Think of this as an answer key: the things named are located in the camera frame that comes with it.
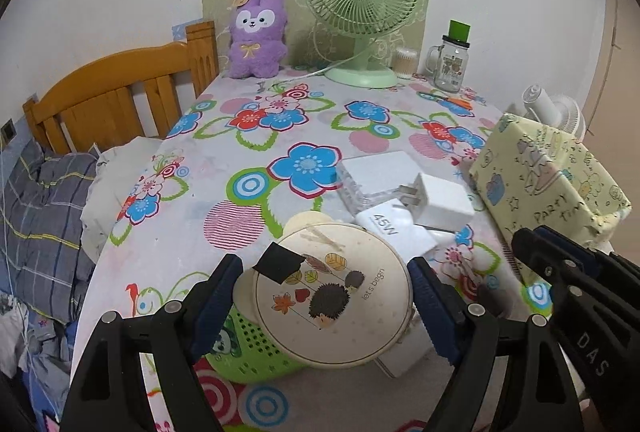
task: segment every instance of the metal screw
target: metal screw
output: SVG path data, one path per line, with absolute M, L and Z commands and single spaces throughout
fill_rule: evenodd
M 102 318 L 100 320 L 102 320 L 104 323 L 111 323 L 116 319 L 117 316 L 118 314 L 116 313 L 116 311 L 107 311 L 102 315 Z
M 182 309 L 182 304 L 177 300 L 171 300 L 164 306 L 164 310 L 167 313 L 177 313 L 178 311 L 180 311 L 180 309 Z
M 486 313 L 484 306 L 481 306 L 480 304 L 469 304 L 469 307 L 466 309 L 475 317 L 481 317 Z
M 546 326 L 546 318 L 543 317 L 542 315 L 533 315 L 531 317 L 531 321 L 533 322 L 534 325 L 538 327 Z

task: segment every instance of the red heart illustration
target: red heart illustration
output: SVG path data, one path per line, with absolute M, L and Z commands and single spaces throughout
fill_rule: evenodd
M 308 289 L 296 289 L 296 302 L 302 304 L 306 299 L 309 298 L 311 291 Z

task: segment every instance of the wooden headboard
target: wooden headboard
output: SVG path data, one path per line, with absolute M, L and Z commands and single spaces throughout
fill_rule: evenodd
M 191 71 L 196 98 L 218 75 L 213 22 L 186 28 L 187 42 L 125 50 L 88 63 L 57 82 L 39 101 L 22 107 L 34 138 L 58 154 L 70 152 L 65 124 L 76 150 L 100 150 L 145 135 L 130 85 L 142 82 L 158 135 L 180 118 L 173 74 Z

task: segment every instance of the floral tablecloth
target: floral tablecloth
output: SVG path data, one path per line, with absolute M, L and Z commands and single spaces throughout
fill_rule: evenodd
M 280 77 L 302 74 L 286 69 Z M 105 311 L 146 315 L 182 299 L 229 251 L 251 267 L 300 211 L 350 221 L 336 192 L 335 165 L 385 151 L 404 150 L 427 173 L 467 187 L 475 219 L 456 235 L 456 245 L 430 255 L 442 281 L 467 301 L 484 283 L 507 311 L 550 310 L 545 285 L 521 285 L 506 243 L 466 185 L 468 166 L 501 114 L 476 92 L 464 88 L 447 96 L 420 77 L 386 90 L 322 76 L 264 87 L 257 79 L 216 78 L 162 142 L 95 269 L 74 370 Z M 283 432 L 421 430 L 446 384 L 447 368 L 427 358 L 396 380 L 375 364 L 339 372 L 305 368 L 245 386 L 222 380 L 204 359 L 196 365 L 223 425 Z M 158 430 L 172 431 L 147 355 L 143 371 Z

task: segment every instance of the black tape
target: black tape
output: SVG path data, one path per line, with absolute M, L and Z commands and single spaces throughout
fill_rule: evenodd
M 271 242 L 254 269 L 277 284 L 282 284 L 289 275 L 300 269 L 304 261 L 305 258 L 298 253 Z

